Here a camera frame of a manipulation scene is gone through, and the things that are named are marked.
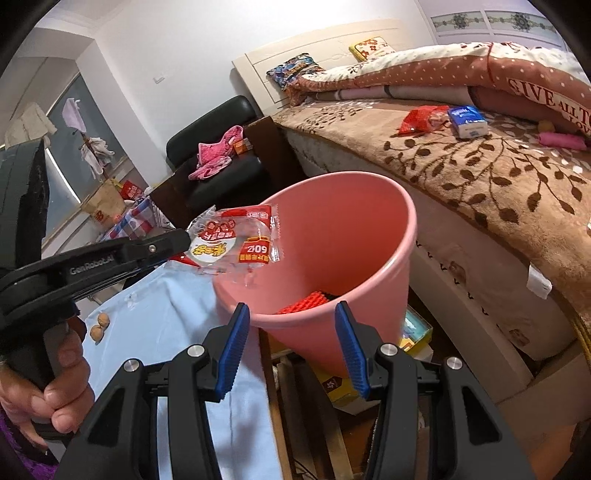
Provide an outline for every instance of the black leather chair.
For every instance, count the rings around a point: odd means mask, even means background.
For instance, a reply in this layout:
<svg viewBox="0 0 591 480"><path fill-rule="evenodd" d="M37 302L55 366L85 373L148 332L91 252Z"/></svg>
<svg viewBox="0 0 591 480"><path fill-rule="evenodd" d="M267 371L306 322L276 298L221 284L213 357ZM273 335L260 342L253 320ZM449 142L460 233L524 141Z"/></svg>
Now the black leather chair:
<svg viewBox="0 0 591 480"><path fill-rule="evenodd" d="M272 194L269 174L252 150L235 156L228 167L210 179L189 180L189 174L197 165L200 143L216 143L234 125L245 127L257 119L250 102L239 95L203 115L168 141L166 152L168 163L175 170L174 188L196 214L212 205L218 208L255 205Z"/></svg>

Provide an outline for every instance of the bed frame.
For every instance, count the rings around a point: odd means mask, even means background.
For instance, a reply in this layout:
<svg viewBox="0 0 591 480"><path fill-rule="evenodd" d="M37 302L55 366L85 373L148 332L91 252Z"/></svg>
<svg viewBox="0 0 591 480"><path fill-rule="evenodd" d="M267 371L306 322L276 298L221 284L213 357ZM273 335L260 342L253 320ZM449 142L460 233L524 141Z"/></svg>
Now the bed frame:
<svg viewBox="0 0 591 480"><path fill-rule="evenodd" d="M286 60L309 53L324 69L357 63L349 46L372 37L382 37L395 50L408 50L407 30L393 18L337 25L286 38L260 47L234 60L236 70L265 115L289 103L285 93L267 77L267 71Z"/></svg>
<svg viewBox="0 0 591 480"><path fill-rule="evenodd" d="M233 63L266 115L286 107L287 98L267 70L303 52L325 69L356 63L348 47L381 36L396 50L413 48L400 20L381 19L314 30L260 47ZM326 173L299 159L308 176ZM360 169L373 171L373 164ZM427 306L480 383L497 403L527 449L561 426L591 417L591 375L578 342L552 359L534 378L511 342L478 308L466 301L451 277L415 249L411 288Z"/></svg>

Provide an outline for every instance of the plastic bag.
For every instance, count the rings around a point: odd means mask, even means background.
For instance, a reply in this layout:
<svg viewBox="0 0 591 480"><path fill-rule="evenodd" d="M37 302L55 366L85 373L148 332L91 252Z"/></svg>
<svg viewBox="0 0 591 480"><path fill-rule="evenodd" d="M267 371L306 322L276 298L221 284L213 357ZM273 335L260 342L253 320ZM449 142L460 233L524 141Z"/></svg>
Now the plastic bag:
<svg viewBox="0 0 591 480"><path fill-rule="evenodd" d="M199 273L249 273L281 259L277 208L256 205L226 210L211 207L187 228L191 247L171 260Z"/></svg>
<svg viewBox="0 0 591 480"><path fill-rule="evenodd" d="M421 132L433 132L449 120L447 105L420 106L411 110L402 121L399 134L413 134Z"/></svg>
<svg viewBox="0 0 591 480"><path fill-rule="evenodd" d="M144 191L129 180L122 185L119 194L124 200L139 200L144 197Z"/></svg>

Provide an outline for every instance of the patterned pillow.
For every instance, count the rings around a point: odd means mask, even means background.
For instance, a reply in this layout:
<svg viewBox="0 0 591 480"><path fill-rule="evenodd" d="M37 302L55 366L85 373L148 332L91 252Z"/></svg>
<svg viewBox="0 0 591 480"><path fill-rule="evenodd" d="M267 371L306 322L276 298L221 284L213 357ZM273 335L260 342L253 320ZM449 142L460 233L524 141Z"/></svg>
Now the patterned pillow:
<svg viewBox="0 0 591 480"><path fill-rule="evenodd" d="M324 68L319 66L309 53L300 53L297 57L269 70L267 75L273 78L281 90L285 92L289 85L292 85L302 75L323 71Z"/></svg>
<svg viewBox="0 0 591 480"><path fill-rule="evenodd" d="M388 42L382 37L374 37L355 45L351 45L349 51L357 60L364 61L383 57L388 53L394 53L396 50L388 45Z"/></svg>

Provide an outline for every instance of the walnut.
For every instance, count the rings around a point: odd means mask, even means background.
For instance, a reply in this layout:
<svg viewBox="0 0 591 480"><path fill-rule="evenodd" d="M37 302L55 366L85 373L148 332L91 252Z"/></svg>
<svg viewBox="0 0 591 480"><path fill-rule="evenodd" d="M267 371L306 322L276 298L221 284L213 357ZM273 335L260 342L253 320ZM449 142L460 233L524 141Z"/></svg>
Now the walnut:
<svg viewBox="0 0 591 480"><path fill-rule="evenodd" d="M111 323L109 316L105 312L99 313L99 317L97 320L99 322L99 325L103 327L105 330L109 327Z"/></svg>
<svg viewBox="0 0 591 480"><path fill-rule="evenodd" d="M556 132L556 128L550 120L541 120L538 123L538 132L540 132L540 133L544 133L544 132L554 133L554 132Z"/></svg>
<svg viewBox="0 0 591 480"><path fill-rule="evenodd" d="M96 343L100 343L104 336L105 331L100 325L95 325L90 329L90 338L92 338Z"/></svg>

